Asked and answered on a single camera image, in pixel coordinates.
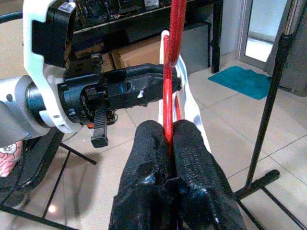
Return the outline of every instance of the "black cable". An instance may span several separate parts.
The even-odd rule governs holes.
[[[16,189],[16,187],[18,186],[18,183],[20,182],[20,179],[21,179],[21,176],[23,174],[23,171],[24,171],[24,149],[22,148],[22,151],[21,151],[21,160],[20,160],[20,169],[19,169],[19,172],[18,172],[18,176],[16,178],[16,182],[14,184],[14,186],[12,186],[10,188],[10,190],[8,191],[8,194],[5,196],[5,198],[1,201],[0,203],[0,207],[4,205],[4,203],[10,198],[10,196],[12,195],[12,193],[14,192],[14,190]]]
[[[22,11],[17,11],[17,12],[12,12],[4,15],[0,15],[0,24],[1,23],[6,23],[12,20],[16,19],[22,19],[23,18],[23,12]]]

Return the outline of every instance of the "black pole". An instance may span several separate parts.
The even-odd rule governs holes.
[[[44,211],[44,214],[43,214],[42,218],[46,218],[46,215],[47,215],[49,206],[50,206],[50,204],[51,204],[51,202],[52,202],[52,199],[53,199],[53,197],[54,197],[54,194],[56,193],[56,190],[57,190],[57,188],[58,188],[59,182],[60,182],[60,180],[61,180],[61,177],[62,177],[62,175],[63,175],[64,169],[65,169],[65,167],[66,167],[66,164],[67,164],[67,161],[68,161],[68,158],[69,158],[70,155],[71,155],[71,152],[69,151],[68,154],[67,154],[66,160],[65,160],[65,162],[64,162],[64,164],[63,164],[63,166],[62,166],[61,172],[59,173],[57,182],[56,182],[56,184],[54,185],[54,188],[53,188],[53,190],[52,190],[51,196],[50,196],[50,198],[49,198],[49,200],[48,200],[48,203],[47,203],[47,205],[46,205],[46,208],[45,208],[45,211]]]
[[[32,214],[30,214],[30,213],[26,213],[26,212],[17,210],[17,209],[12,208],[12,207],[1,206],[1,207],[0,207],[0,210],[1,210],[1,211],[4,211],[4,212],[7,212],[7,213],[10,213],[10,214],[13,214],[13,215],[16,215],[16,216],[19,216],[19,217],[22,217],[22,218],[26,218],[26,219],[29,219],[29,220],[32,220],[32,221],[41,223],[41,224],[45,224],[45,225],[48,225],[48,226],[52,226],[52,227],[57,228],[57,229],[63,229],[63,230],[77,230],[77,229],[74,229],[74,228],[71,228],[71,227],[67,227],[67,226],[65,226],[65,225],[62,225],[62,224],[53,222],[53,221],[51,221],[51,220],[47,220],[47,219],[44,219],[44,218],[41,218],[41,217],[32,215]]]
[[[213,36],[212,36],[212,67],[211,73],[217,73],[220,70],[220,42],[222,34],[223,1],[216,2],[213,5]]]
[[[79,153],[78,151],[72,149],[71,147],[69,147],[68,145],[65,145],[63,143],[60,144],[61,147],[63,147],[64,149],[72,152],[73,154],[77,155],[78,157],[81,157],[83,159],[85,159],[86,161],[90,162],[91,164],[93,165],[96,165],[97,162],[92,160],[91,158],[87,157],[87,156],[84,156],[83,154]]]
[[[241,188],[240,190],[236,191],[234,193],[236,200],[242,200],[249,195],[257,192],[264,186],[267,186],[268,184],[276,181],[280,176],[280,173],[278,170],[274,169],[266,173],[263,177],[255,180],[251,185],[249,189],[246,189],[245,187]]]
[[[270,193],[269,190],[267,190],[265,187],[263,187],[262,190],[266,193],[266,195],[269,196],[269,198],[274,201],[275,204],[278,205],[278,207],[280,207],[285,212],[285,214],[288,215],[288,217],[291,218],[291,220],[295,222],[295,224],[298,225],[300,229],[307,230],[307,227],[298,218],[296,218],[296,216],[293,215],[276,197],[274,197],[274,195]]]
[[[282,77],[283,68],[284,68],[284,65],[288,57],[288,53],[289,53],[289,50],[292,44],[292,40],[293,40],[293,34],[290,34],[290,35],[282,34],[279,39],[278,50],[276,54],[275,67],[274,67],[274,72],[273,72],[272,81],[270,85],[270,90],[269,90],[267,100],[265,102],[264,111],[262,114],[262,119],[261,119],[259,131],[257,135],[257,140],[256,140],[253,156],[252,156],[251,163],[250,163],[248,177],[247,177],[246,184],[245,184],[245,187],[247,189],[250,188],[250,185],[253,181],[253,177],[255,174],[257,162],[258,162],[260,151],[261,151],[262,144],[263,144],[263,140],[265,137],[265,133],[266,133],[266,130],[269,124],[273,105],[275,102],[279,82]]]

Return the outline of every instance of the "silver cylinder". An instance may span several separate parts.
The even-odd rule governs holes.
[[[0,80],[0,147],[49,131],[37,123],[27,107],[26,90],[31,82],[27,75]]]

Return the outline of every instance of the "cardboard box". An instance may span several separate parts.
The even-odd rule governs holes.
[[[107,53],[102,55],[102,67],[104,72],[109,72],[114,69],[111,54]]]
[[[159,56],[160,37],[151,38],[112,52],[117,69],[145,63],[159,64]]]

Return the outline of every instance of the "glass door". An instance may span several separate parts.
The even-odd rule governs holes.
[[[239,60],[263,69],[287,0],[243,0]]]

